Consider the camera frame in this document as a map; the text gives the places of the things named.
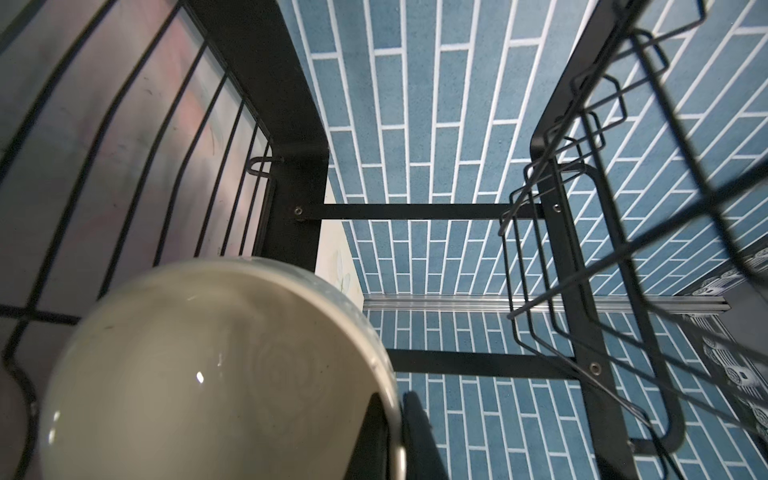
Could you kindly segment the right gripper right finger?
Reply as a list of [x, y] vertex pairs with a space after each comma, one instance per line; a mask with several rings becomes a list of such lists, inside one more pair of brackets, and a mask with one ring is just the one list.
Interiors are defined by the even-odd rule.
[[416, 392], [403, 396], [403, 440], [408, 480], [448, 480], [432, 427]]

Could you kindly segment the cream ceramic bowl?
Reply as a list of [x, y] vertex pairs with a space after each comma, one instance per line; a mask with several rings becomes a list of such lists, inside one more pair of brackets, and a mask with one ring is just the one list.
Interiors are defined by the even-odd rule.
[[148, 271], [81, 319], [40, 419], [46, 479], [340, 479], [371, 400], [406, 475], [398, 387], [362, 311], [264, 258]]

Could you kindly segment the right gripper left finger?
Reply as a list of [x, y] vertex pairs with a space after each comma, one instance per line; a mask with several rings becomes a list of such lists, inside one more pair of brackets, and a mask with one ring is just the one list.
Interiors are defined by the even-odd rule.
[[344, 476], [345, 480], [388, 478], [389, 428], [382, 400], [373, 394]]

